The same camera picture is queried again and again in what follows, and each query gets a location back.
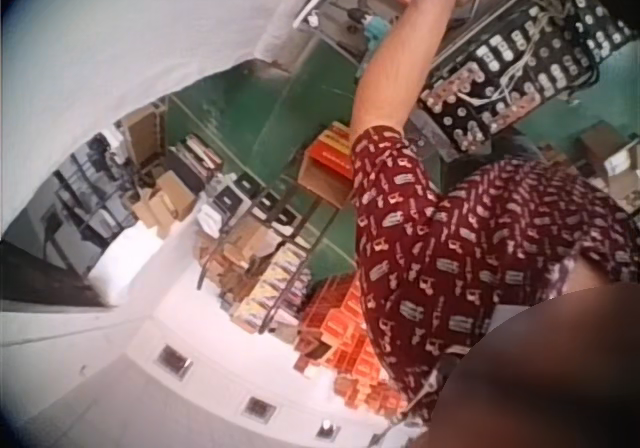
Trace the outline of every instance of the floor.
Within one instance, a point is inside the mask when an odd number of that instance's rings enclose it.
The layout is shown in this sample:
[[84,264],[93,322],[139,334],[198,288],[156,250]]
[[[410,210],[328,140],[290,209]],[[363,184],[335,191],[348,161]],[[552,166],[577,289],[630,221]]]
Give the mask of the floor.
[[[640,44],[628,45],[601,67],[601,81],[569,106],[554,100],[519,128],[537,143],[551,142],[572,158],[581,131],[599,120],[630,134],[640,127]],[[348,120],[355,67],[320,43],[294,74],[245,63],[210,76],[171,97],[169,142],[190,131],[200,133],[226,158],[263,181],[278,177],[287,160],[333,120]],[[296,208],[308,204],[299,197]],[[354,214],[340,214],[312,260],[318,278],[350,271],[354,255]]]

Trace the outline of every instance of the white wall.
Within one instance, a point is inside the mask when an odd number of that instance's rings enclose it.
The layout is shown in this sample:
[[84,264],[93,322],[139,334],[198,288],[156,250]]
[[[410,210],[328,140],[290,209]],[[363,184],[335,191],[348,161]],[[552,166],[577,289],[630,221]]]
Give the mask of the white wall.
[[[323,419],[341,426],[332,446],[364,447],[386,421],[347,409],[332,393],[332,379],[309,380],[293,370],[293,349],[273,336],[250,335],[231,323],[219,307],[215,289],[194,289],[192,264],[144,324],[127,354],[142,368],[187,400],[258,433],[303,446],[327,446],[314,439]],[[155,362],[169,344],[194,360],[182,382]],[[268,425],[242,416],[250,396],[278,407]],[[412,432],[398,428],[385,446],[400,446]]]
[[3,411],[20,424],[122,354],[192,261],[195,223],[170,237],[111,310],[0,314]]
[[204,411],[127,357],[30,419],[20,436],[31,448],[296,448]]
[[[286,23],[271,23],[281,1],[16,0],[2,20],[2,231],[96,132],[206,75],[273,54],[286,38]],[[276,35],[262,42],[267,31]]]

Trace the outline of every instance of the orange box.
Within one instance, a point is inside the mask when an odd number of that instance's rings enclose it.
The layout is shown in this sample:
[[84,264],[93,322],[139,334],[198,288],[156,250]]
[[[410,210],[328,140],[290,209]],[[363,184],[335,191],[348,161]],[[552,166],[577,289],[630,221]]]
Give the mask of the orange box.
[[351,164],[350,136],[349,128],[334,121],[313,142],[308,154],[313,159],[352,180],[353,166]]

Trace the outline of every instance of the equipment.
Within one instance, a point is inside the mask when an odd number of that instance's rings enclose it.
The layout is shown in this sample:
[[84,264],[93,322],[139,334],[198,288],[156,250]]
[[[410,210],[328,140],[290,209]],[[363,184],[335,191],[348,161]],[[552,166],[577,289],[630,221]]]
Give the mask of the equipment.
[[473,153],[558,94],[593,86],[634,36],[598,0],[516,0],[434,69],[420,105],[458,156]]

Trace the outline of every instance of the fabric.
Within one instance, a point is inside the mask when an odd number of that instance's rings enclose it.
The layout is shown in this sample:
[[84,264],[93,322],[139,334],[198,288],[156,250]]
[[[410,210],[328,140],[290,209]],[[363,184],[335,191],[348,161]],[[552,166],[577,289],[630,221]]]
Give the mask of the fabric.
[[[497,304],[562,294],[578,254],[612,281],[637,279],[640,238],[628,215],[563,170],[506,159],[442,197],[391,128],[363,133],[352,156],[365,319],[409,400],[442,354],[463,356],[482,338]],[[414,408],[425,421],[446,376],[431,378]]]

